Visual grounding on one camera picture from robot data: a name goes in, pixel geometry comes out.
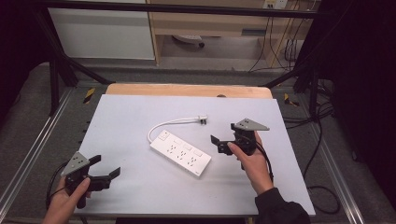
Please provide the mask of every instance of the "power strip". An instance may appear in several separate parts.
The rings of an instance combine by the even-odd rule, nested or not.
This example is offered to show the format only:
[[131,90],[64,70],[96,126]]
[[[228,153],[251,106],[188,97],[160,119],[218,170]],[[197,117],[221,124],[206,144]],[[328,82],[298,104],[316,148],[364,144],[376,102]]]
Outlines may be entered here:
[[166,130],[163,130],[150,146],[197,177],[201,176],[211,160],[209,155]]

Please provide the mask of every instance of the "hand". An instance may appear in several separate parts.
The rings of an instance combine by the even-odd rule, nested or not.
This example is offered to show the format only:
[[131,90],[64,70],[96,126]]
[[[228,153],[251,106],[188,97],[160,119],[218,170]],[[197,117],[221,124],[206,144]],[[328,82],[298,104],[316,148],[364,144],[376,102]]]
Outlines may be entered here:
[[[256,135],[256,141],[262,144],[262,140],[260,139],[257,132],[254,133]],[[250,179],[251,186],[256,191],[257,195],[260,195],[268,189],[272,189],[274,187],[274,184],[271,181],[270,175],[268,173],[267,161],[257,148],[251,156],[248,156],[239,146],[234,143],[229,142],[227,146],[230,148],[231,152],[236,156],[236,158],[242,162],[245,172],[247,173],[247,177]]]
[[43,224],[47,223],[68,223],[69,218],[73,215],[78,200],[87,191],[91,180],[85,178],[76,188],[72,195],[66,192],[64,177],[59,181],[56,190],[62,189],[55,193],[49,206],[49,210],[44,217]]

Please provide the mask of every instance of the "table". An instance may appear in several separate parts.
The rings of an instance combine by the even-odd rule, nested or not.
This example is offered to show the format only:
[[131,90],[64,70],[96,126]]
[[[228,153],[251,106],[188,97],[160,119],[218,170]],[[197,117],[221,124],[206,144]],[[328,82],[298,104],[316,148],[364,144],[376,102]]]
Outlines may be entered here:
[[[133,95],[118,94],[122,92]],[[256,98],[248,98],[247,92]],[[228,97],[208,97],[218,94]],[[110,85],[97,106],[79,151],[87,158],[102,155],[102,161],[91,168],[90,175],[107,175],[120,166],[120,176],[113,180],[110,189],[95,192],[92,199],[87,200],[87,206],[76,213],[106,217],[257,215],[256,193],[240,169],[239,161],[219,154],[209,137],[213,134],[219,139],[233,140],[230,122],[238,122],[246,116],[271,128],[259,134],[273,164],[276,187],[286,201],[300,203],[313,216],[315,210],[277,102],[271,98],[267,89],[255,87]],[[146,134],[160,122],[203,113],[209,116],[206,126],[164,127],[212,157],[201,177],[196,178],[150,149]],[[161,130],[155,130],[152,136]]]

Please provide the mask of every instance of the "black sleeve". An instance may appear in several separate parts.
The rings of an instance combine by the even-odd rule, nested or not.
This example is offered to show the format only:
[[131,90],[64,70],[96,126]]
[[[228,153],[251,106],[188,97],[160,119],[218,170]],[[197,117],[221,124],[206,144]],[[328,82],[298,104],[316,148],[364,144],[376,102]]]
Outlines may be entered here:
[[298,203],[285,202],[276,188],[267,190],[257,196],[256,206],[259,210],[259,218],[256,220],[256,224],[311,223],[305,210]]

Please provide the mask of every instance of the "plug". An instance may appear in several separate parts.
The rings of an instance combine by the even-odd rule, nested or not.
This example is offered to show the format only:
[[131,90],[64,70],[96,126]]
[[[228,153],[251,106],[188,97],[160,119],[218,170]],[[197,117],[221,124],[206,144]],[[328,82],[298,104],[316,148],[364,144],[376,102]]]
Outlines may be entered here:
[[201,122],[202,125],[206,125],[207,115],[198,116],[198,120]]

